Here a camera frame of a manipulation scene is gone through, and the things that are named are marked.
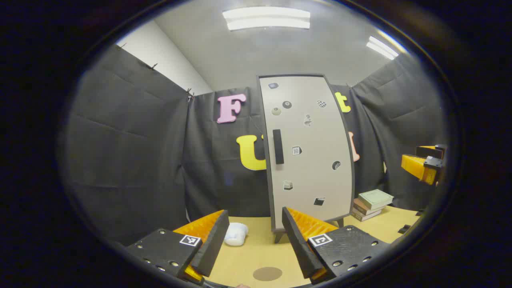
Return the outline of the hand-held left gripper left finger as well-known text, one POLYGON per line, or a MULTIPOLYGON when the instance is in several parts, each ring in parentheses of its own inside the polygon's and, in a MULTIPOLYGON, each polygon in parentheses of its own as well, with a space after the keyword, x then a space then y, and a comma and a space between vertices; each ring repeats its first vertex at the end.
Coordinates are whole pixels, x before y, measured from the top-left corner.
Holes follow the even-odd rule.
POLYGON ((220 210, 174 230, 157 228, 125 250, 159 273, 202 285, 212 272, 228 227, 228 211, 220 210))

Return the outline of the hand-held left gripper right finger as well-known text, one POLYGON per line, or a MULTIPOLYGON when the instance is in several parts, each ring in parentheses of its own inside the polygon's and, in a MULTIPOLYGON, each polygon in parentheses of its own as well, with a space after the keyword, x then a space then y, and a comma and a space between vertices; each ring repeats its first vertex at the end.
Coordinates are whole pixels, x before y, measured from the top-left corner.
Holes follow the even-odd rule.
POLYGON ((336 227, 288 207, 282 208, 282 224, 302 275, 313 285, 345 281, 390 247, 355 226, 336 227))

